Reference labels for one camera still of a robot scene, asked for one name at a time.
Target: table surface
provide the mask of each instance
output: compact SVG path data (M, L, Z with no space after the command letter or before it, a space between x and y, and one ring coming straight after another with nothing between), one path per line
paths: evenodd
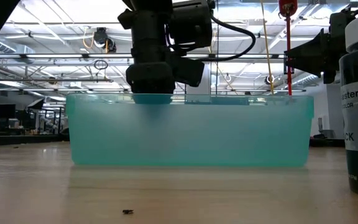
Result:
M68 143L0 146L0 223L358 224L358 195L341 148L257 169L76 167Z

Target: ceiling light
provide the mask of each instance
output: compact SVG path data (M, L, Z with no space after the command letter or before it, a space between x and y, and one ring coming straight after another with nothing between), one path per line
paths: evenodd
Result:
M15 54L2 54L2 55L0 55L0 58L20 58L20 55L15 55Z
M307 77L304 77L304 78L292 83L292 85L298 84L299 82L305 81L306 79L312 78L312 77L315 77L315 75L308 75Z
M292 90L293 93L302 93L305 92L306 90ZM275 92L279 92L279 93L286 93L288 92L288 90L275 90Z
M17 82L11 82L11 81L0 81L0 84L13 86L13 87L25 87L25 85Z
M90 54L90 58L132 58L131 54Z
M246 54L246 55L242 55L240 58L267 58L267 55L263 55L263 54Z
M93 91L124 91L124 89L92 89Z
M29 91L29 93L31 93L31 94L33 94L33 95L35 95L35 96L41 96L41 97L44 97L44 95L43 95L43 94L36 93L36 92L34 92L34 91Z
M23 34L22 31L20 30L15 30L17 33L19 34ZM26 38L26 37L29 37L28 35L12 35L12 36L9 36L9 37L5 37L5 39L20 39L20 38Z
M0 91L20 91L20 89L0 88Z
M29 54L28 58L82 58L80 54Z
M65 105L66 102L49 102L50 105Z
M208 58L208 54L188 54L186 58Z
M86 88L66 88L66 89L57 89L57 91L86 91Z
M43 110L59 110L59 108L42 108Z
M54 89L23 89L24 91L55 91Z
M86 49L80 49L80 50L82 50L82 51L85 51L86 53L90 53L88 50L86 50Z
M50 96L49 98L57 101L66 101L65 97L60 97L60 96Z
M50 107L50 108L64 108L64 105L50 105L48 103L44 103L44 106Z

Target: wall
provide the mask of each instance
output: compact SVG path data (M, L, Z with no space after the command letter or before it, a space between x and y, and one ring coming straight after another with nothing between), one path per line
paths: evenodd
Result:
M8 92L8 97L0 95L0 104L15 104L17 110L24 110L26 106L37 100L34 96L18 95L16 92Z
M320 134L318 131L318 119L323 119L323 129L329 129L329 111L327 101L326 85L319 84L320 91L313 92L311 96L314 98L314 118L311 122L311 136Z
M320 80L318 86L305 89L306 93L297 95L308 95L314 98L314 118L310 135L319 134L318 118L322 118L324 130L333 130L336 139L344 139L340 84L325 85Z
M331 130L334 130L337 139L344 139L341 86L340 84L330 84L326 86L329 111L329 127Z

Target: ceiling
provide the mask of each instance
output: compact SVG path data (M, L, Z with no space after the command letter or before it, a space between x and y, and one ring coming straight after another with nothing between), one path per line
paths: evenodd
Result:
M278 16L277 1L265 1L266 36L270 54L283 54L287 49L286 23ZM292 16L291 46L296 47L311 40L315 35L329 27L329 16L349 4L349 0L328 0L328 4L308 4L310 1L299 1L297 13ZM262 8L258 1L225 0L219 1L215 16L224 22L246 28L257 37L255 47L249 54L266 54L265 32L263 28ZM91 54L104 53L93 45L87 48L85 41L91 45L91 35L97 27L106 27L107 33L117 45L117 53L129 54L131 51L131 32L124 30L117 21L118 15L126 9L119 0L22 0L6 24L0 31L0 42L8 46L25 45L36 54ZM242 52L250 45L251 39L226 28L213 24L219 35L213 40L212 52L217 54L234 54ZM190 54L207 54L209 49L196 49ZM65 60L53 58L37 59L33 64L16 62L15 60L0 60L0 67L12 71L11 78L70 78L98 79L93 82L77 82L79 88L129 88L125 82L125 71L132 62L130 59L109 59L111 66L99 72L93 67L92 60ZM269 74L266 59L243 60L236 62L219 62L209 65L211 73L223 75L219 77L218 88L261 88L268 89L264 78ZM275 86L284 85L283 62L276 60L270 65L275 79ZM301 71L296 71L299 79L307 77ZM103 82L107 78L114 82ZM44 88L67 88L71 82L56 85L45 82L31 82L27 85L37 85ZM297 87L303 88L302 82Z

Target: teal plastic bin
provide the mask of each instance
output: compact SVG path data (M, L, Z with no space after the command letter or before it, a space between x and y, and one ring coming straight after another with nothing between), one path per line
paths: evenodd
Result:
M75 164L303 166L313 98L70 94Z

